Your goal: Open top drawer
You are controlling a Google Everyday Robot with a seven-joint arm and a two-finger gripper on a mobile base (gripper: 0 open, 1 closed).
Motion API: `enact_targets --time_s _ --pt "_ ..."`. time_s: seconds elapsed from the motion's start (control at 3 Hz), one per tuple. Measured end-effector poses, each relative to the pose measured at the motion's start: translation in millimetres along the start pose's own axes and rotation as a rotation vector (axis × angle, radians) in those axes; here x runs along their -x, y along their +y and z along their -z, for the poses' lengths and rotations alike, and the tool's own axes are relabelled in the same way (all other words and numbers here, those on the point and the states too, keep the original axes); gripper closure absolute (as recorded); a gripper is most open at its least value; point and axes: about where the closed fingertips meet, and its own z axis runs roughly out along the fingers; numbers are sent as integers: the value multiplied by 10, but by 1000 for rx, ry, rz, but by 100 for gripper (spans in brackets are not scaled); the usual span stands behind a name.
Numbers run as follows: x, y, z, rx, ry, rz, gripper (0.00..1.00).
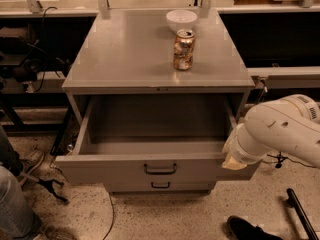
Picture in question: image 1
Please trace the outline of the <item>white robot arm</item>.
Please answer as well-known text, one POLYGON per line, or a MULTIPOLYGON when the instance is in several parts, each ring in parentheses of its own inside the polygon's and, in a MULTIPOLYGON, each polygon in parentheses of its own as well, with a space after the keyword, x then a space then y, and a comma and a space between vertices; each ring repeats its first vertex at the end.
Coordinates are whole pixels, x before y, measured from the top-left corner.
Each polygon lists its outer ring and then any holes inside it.
POLYGON ((271 151, 320 167, 320 110, 313 99, 296 94, 250 108, 224 144, 222 167, 241 170, 271 151))

